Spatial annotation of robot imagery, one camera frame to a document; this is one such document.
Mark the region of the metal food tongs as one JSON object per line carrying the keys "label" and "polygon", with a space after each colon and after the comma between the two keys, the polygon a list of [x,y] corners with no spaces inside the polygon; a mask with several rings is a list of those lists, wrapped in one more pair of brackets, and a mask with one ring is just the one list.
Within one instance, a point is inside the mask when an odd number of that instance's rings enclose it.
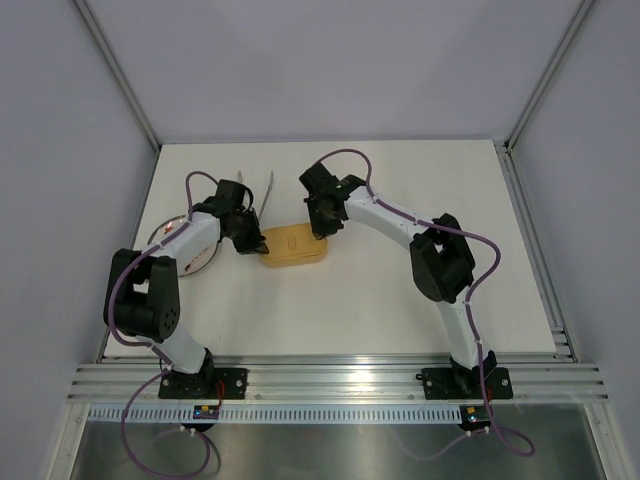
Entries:
{"label": "metal food tongs", "polygon": [[257,213],[257,217],[259,221],[262,221],[267,205],[274,191],[275,180],[276,180],[275,172],[271,170],[268,177],[267,187]]}

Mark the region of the round printed food plate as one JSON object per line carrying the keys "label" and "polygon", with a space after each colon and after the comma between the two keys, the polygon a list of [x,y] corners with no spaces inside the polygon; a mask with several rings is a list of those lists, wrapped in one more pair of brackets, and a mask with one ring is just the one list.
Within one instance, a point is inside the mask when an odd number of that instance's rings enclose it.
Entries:
{"label": "round printed food plate", "polygon": [[194,275],[206,268],[218,252],[220,222],[209,214],[196,212],[192,220],[173,217],[150,235],[149,246],[162,244],[155,256],[170,256],[177,263],[179,277]]}

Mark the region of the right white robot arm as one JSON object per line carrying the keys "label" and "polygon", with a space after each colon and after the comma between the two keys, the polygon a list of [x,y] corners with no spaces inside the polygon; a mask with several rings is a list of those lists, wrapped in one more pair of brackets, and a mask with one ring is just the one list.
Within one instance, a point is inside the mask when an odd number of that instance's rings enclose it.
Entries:
{"label": "right white robot arm", "polygon": [[457,219],[444,214],[427,220],[386,200],[367,180],[355,175],[340,179],[320,162],[299,180],[307,191],[304,202],[316,238],[332,236],[352,220],[408,251],[414,284],[438,307],[450,341],[448,381],[464,396],[484,390],[496,361],[470,314],[476,262]]}

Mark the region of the yellow lunch box lid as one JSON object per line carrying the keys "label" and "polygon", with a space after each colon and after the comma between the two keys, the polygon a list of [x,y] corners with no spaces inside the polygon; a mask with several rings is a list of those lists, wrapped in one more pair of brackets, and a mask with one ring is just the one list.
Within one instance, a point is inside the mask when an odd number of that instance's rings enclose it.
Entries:
{"label": "yellow lunch box lid", "polygon": [[263,235],[269,252],[259,257],[270,268],[317,263],[326,257],[329,250],[328,240],[317,239],[310,223],[270,228]]}

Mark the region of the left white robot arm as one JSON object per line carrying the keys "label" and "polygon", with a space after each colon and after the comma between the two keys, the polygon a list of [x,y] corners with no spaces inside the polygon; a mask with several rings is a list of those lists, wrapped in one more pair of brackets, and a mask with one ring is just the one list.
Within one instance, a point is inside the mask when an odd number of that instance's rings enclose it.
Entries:
{"label": "left white robot arm", "polygon": [[182,223],[142,250],[120,249],[111,262],[104,322],[127,347],[146,347],[166,365],[161,386],[186,398],[203,398],[220,385],[213,355],[179,325],[179,275],[223,239],[240,255],[267,254],[253,192],[233,180],[216,180],[216,192],[196,203],[187,176],[187,213]]}

